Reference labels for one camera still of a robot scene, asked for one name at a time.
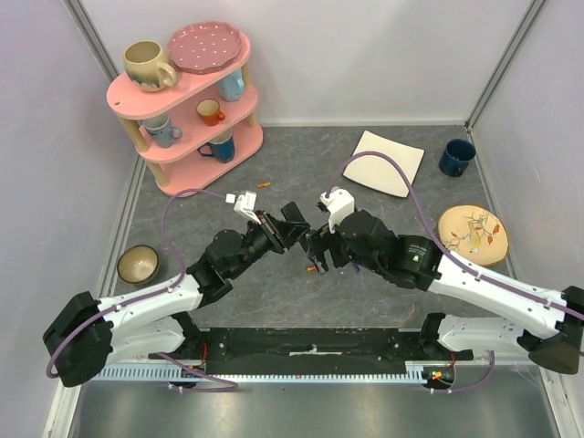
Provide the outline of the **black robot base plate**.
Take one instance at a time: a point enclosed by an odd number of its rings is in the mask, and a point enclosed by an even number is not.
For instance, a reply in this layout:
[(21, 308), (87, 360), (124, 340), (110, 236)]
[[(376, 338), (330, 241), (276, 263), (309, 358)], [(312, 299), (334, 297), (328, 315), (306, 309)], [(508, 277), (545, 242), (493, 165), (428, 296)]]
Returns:
[(474, 358), (397, 328), (209, 328), (172, 355), (203, 359), (212, 374), (398, 373), (407, 361)]

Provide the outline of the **black remote control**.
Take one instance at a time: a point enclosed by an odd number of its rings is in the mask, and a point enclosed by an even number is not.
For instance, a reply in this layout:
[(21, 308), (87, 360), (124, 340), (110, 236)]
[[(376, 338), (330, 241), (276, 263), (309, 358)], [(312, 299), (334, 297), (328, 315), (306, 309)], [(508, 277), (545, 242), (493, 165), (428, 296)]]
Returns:
[(294, 229), (303, 233), (310, 229), (309, 223), (295, 202), (287, 203), (280, 209), (280, 212), (284, 216), (287, 224)]

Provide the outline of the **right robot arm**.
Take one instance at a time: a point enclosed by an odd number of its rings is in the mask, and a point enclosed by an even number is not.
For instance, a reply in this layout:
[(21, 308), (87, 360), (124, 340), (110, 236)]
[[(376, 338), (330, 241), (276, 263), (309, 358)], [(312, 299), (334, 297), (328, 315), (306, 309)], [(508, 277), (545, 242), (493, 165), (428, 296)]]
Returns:
[(379, 218), (356, 211), (325, 224), (302, 242), (321, 274), (355, 264), (397, 287), (453, 297), (491, 312), (489, 318), (429, 315), (418, 336), (428, 359), (447, 351), (493, 350), (525, 355), (538, 366), (574, 375), (583, 338), (583, 291), (535, 287), (478, 266), (419, 235), (396, 235)]

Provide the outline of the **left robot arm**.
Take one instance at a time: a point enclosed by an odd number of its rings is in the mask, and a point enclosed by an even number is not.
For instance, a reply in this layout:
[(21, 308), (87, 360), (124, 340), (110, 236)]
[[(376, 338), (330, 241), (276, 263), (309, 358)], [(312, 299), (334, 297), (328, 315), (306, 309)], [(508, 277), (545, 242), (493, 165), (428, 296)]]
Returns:
[(189, 312), (224, 297), (232, 280), (265, 254), (284, 254), (309, 228), (300, 213), (278, 220), (259, 211), (244, 233), (218, 232), (197, 262), (165, 282), (125, 297), (77, 293), (43, 334), (46, 375), (71, 388), (133, 356), (173, 352), (192, 358), (201, 343)]

